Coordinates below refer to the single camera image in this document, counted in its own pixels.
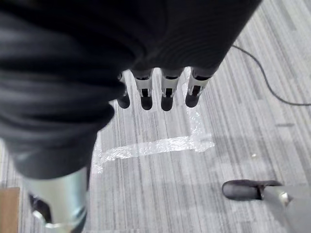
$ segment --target black wire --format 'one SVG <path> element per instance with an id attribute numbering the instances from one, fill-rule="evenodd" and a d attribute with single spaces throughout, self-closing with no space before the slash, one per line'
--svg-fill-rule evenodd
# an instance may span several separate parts
<path id="1" fill-rule="evenodd" d="M 239 46 L 232 45 L 232 47 L 234 47 L 234 48 L 236 48 L 236 49 L 242 51 L 242 52 L 245 53 L 245 54 L 247 54 L 248 56 L 250 56 L 250 57 L 257 63 L 257 65 L 258 65 L 259 68 L 261 69 L 262 75 L 263 75 L 263 77 L 264 77 L 264 80 L 265 80 L 265 82 L 266 82 L 266 84 L 267 84 L 267 87 L 268 87 L 269 91 L 270 91 L 271 94 L 272 94 L 275 98 L 277 98 L 279 101 L 281 101 L 281 102 L 283 102 L 283 103 L 285 103 L 285 104 L 288 104 L 288 105 L 292 105 L 292 106 L 311 106 L 311 103 L 293 103 L 293 102 L 289 102 L 289 101 L 287 101 L 287 100 L 282 99 L 277 93 L 274 92 L 274 90 L 272 90 L 272 88 L 271 88 L 271 86 L 270 86 L 270 84 L 269 84 L 269 81 L 268 81 L 268 79 L 267 79 L 266 73 L 264 72 L 264 69 L 262 68 L 262 65 L 261 65 L 260 61 L 258 61 L 258 59 L 257 59 L 255 56 L 253 56 L 252 54 L 250 54 L 248 51 L 245 51 L 244 49 L 240 48 Z"/>

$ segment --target gray carpet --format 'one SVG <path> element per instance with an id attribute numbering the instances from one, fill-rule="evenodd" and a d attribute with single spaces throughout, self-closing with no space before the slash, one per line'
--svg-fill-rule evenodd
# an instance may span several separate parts
<path id="1" fill-rule="evenodd" d="M 311 0 L 265 0 L 235 44 L 262 62 L 280 96 L 311 102 L 310 38 Z M 125 72 L 131 106 L 114 102 L 116 116 L 99 134 L 86 233 L 284 232 L 263 203 L 228 201 L 221 185 L 242 178 L 311 183 L 311 108 L 275 99 L 257 65 L 235 48 L 194 109 L 184 104 L 189 73 L 166 113 L 159 70 L 148 112 Z M 0 168 L 1 186 L 21 185 L 4 151 Z M 19 232 L 45 232 L 22 195 Z"/>

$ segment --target black sleeve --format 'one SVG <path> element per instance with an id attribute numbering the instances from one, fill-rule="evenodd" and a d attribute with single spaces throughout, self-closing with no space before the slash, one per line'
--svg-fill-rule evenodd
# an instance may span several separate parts
<path id="1" fill-rule="evenodd" d="M 161 10 L 141 20 L 135 5 L 144 1 L 81 2 L 0 3 L 0 137 L 27 177 L 90 163 L 97 131 L 114 114 L 108 102 L 124 92 L 117 75 L 164 33 Z"/>

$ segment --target black fabric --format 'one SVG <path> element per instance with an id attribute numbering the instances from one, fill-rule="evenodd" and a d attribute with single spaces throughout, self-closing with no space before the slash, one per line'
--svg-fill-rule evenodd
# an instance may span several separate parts
<path id="1" fill-rule="evenodd" d="M 259 3 L 0 1 L 0 137 L 19 172 L 54 178 L 80 169 L 94 140 L 76 145 L 112 118 L 121 71 L 217 68 Z"/>

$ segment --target robotic hand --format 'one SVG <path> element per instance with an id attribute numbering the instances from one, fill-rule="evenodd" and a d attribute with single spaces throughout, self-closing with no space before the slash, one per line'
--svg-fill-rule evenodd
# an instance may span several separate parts
<path id="1" fill-rule="evenodd" d="M 164 111 L 169 111 L 173 106 L 174 94 L 177 90 L 177 84 L 180 78 L 183 68 L 180 69 L 167 69 L 162 68 L 161 79 L 161 108 Z M 131 70 L 134 75 L 138 93 L 140 95 L 141 106 L 145 110 L 150 110 L 153 105 L 152 101 L 152 69 L 147 70 Z M 214 72 L 210 69 L 203 69 L 192 67 L 191 75 L 188 85 L 188 93 L 186 96 L 186 105 L 189 108 L 193 108 L 197 105 L 200 95 L 205 89 L 209 79 Z M 126 85 L 125 78 L 122 74 L 119 75 L 119 80 Z M 118 99 L 118 104 L 121 108 L 128 108 L 130 106 L 130 98 L 127 90 L 124 95 Z"/>
<path id="2" fill-rule="evenodd" d="M 161 67 L 168 111 L 183 67 L 194 67 L 194 107 L 260 2 L 1 1 L 0 137 L 33 215 L 55 233 L 80 233 L 97 131 L 114 114 L 108 102 L 129 105 L 118 75 L 132 70 L 150 109 L 151 70 Z"/>

